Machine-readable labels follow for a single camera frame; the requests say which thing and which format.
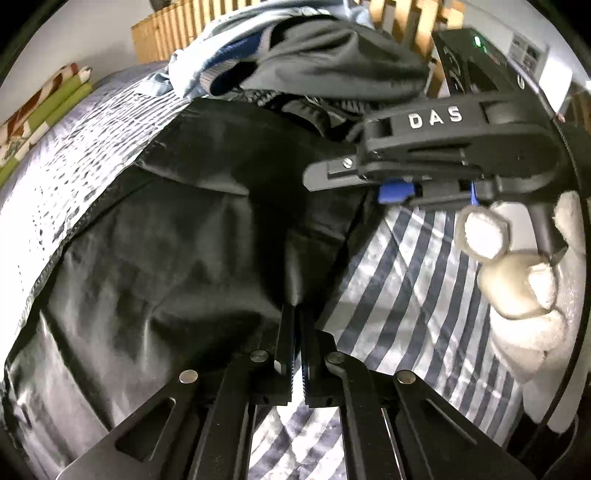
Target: screw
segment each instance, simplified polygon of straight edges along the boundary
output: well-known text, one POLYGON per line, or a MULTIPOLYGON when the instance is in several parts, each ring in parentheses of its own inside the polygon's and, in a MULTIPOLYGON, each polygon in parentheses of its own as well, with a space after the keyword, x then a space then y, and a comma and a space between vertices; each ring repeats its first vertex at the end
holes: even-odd
POLYGON ((178 376, 181 383, 194 383, 199 378, 199 374, 195 370, 185 370, 178 376))
POLYGON ((331 352, 326 355, 326 359, 335 365, 339 365, 345 361, 345 354, 341 352, 331 352))
POLYGON ((396 374, 398 381, 404 385, 410 385, 417 379, 416 375, 410 370, 401 370, 396 374))
POLYGON ((269 354, 265 350, 255 350, 251 353, 251 360, 256 364, 261 364, 267 361, 269 354))

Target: black electronic device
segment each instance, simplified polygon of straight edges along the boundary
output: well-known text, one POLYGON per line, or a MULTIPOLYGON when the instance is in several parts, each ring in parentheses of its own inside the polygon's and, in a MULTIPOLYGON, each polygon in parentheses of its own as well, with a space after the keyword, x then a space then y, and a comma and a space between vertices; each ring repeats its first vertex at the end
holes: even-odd
POLYGON ((363 119, 356 155, 310 165, 309 190, 402 180, 396 200, 459 209, 520 202, 540 252, 566 247, 552 221, 562 192, 576 189, 554 112, 537 84, 472 28, 433 33, 450 96, 421 99, 363 119))
POLYGON ((58 479, 246 479, 257 409, 291 399, 296 343, 306 404, 339 407, 349 480, 534 478, 412 372, 338 352, 303 309, 285 306, 273 337, 222 371, 182 372, 58 479))

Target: blue clip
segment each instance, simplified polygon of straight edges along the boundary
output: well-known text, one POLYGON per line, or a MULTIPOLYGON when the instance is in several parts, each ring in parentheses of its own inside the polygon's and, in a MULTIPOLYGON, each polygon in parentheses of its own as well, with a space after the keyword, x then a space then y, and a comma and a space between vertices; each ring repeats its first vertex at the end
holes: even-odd
POLYGON ((478 203, 478 199, 476 198, 476 186, 474 185, 474 182, 472 182, 470 185, 470 191, 472 192, 472 195, 470 196, 470 203, 472 205, 480 205, 480 203, 478 203))
POLYGON ((402 203, 414 195, 414 183, 404 180, 391 180, 379 186, 378 203, 402 203))

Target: white glove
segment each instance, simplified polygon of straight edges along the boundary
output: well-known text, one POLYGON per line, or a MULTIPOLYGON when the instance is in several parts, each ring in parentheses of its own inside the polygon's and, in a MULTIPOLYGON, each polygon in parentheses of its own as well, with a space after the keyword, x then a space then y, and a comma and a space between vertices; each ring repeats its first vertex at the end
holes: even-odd
MULTIPOLYGON (((483 262, 478 285, 491 303, 491 347, 522 385, 526 413, 538 423, 562 380, 579 330, 585 284, 583 218, 576 192, 563 193, 554 223, 568 244, 556 265, 537 254, 524 205, 468 207, 456 243, 483 262)), ((591 367, 591 335, 548 427, 562 433, 576 414, 591 367)))

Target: wooden headboard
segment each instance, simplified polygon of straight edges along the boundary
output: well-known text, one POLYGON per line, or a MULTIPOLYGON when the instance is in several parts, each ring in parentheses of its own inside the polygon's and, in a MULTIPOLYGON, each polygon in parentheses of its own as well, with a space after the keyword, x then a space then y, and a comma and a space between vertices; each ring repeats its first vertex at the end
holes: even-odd
MULTIPOLYGON (((168 60, 175 50, 187 47, 214 18, 259 2, 177 0, 131 27, 138 60, 140 63, 168 60)), ((464 5, 457 0, 448 2, 447 7, 437 0, 371 0, 364 3, 369 3, 376 28, 390 32, 397 42, 412 48, 425 61, 430 61, 433 55, 431 33, 439 28, 460 28, 464 21, 464 5)), ((429 86, 430 96, 437 95, 442 81, 443 69, 437 61, 429 86)))

